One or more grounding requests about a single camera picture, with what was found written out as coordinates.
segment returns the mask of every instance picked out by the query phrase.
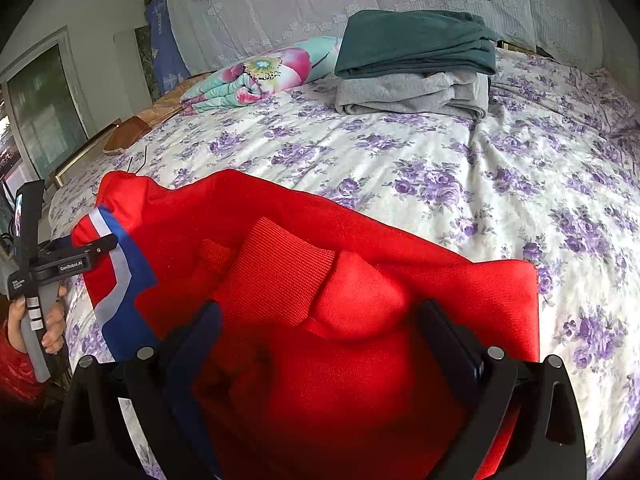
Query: green folded garment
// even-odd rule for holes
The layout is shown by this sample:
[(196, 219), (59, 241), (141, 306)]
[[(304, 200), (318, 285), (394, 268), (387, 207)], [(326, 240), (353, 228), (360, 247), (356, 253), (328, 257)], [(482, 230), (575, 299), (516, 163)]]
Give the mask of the green folded garment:
[(446, 10), (361, 10), (349, 18), (335, 75), (467, 70), (495, 74), (497, 34), (480, 16)]

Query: blue stripe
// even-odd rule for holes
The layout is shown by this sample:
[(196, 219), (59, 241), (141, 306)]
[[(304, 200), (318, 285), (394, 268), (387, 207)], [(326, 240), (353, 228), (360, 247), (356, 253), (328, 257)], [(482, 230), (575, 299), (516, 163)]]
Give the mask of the blue stripe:
[(198, 456), (214, 475), (222, 478), (220, 462), (211, 447), (202, 410), (192, 392), (193, 382), (222, 330), (220, 306), (212, 301), (206, 303), (190, 324), (190, 329), (166, 368), (164, 398)]
[(105, 224), (118, 237), (127, 259), (131, 281), (114, 316), (102, 327), (102, 335), (116, 361), (135, 357), (143, 346), (158, 346), (158, 338), (134, 306), (138, 294), (158, 284), (144, 254), (120, 223), (103, 206), (98, 208)]

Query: metal screw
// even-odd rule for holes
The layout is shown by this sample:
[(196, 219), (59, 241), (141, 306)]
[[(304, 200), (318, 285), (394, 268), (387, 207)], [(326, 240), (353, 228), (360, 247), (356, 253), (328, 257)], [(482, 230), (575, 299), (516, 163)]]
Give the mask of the metal screw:
[(151, 359), (154, 354), (154, 349), (151, 348), (151, 346), (143, 346), (140, 350), (138, 350), (138, 353), (136, 355), (141, 361), (146, 361), (147, 359)]
[(504, 350), (499, 346), (489, 346), (486, 353), (491, 359), (495, 359), (496, 361), (504, 357)]
[(78, 361), (78, 366), (81, 368), (88, 368), (94, 364), (94, 357), (91, 355), (83, 355)]
[(562, 368), (562, 359), (557, 355), (551, 354), (546, 360), (549, 361), (549, 364), (552, 365), (553, 368)]

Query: red shirt sleeve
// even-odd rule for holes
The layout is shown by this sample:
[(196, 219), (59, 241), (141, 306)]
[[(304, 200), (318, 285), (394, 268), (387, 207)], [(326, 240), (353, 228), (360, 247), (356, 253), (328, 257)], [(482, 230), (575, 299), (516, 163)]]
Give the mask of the red shirt sleeve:
[(36, 381), (29, 356), (9, 344), (6, 322), (0, 330), (0, 395), (15, 402), (36, 404), (45, 385)]

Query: bed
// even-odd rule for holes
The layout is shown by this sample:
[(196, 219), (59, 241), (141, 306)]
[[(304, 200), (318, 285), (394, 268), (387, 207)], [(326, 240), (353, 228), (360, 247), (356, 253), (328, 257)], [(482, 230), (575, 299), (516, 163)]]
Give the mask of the bed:
[[(588, 76), (543, 57), (498, 50), (489, 115), (341, 116), (334, 76), (256, 103), (176, 116), (124, 154), (102, 158), (55, 195), (55, 237), (89, 212), (108, 171), (185, 186), (236, 168), (312, 192), (473, 261), (538, 268), (541, 354), (569, 369), (590, 479), (640, 418), (640, 124), (606, 71)], [(110, 360), (82, 277), (70, 288), (72, 366)], [(161, 478), (131, 406), (133, 441)]]

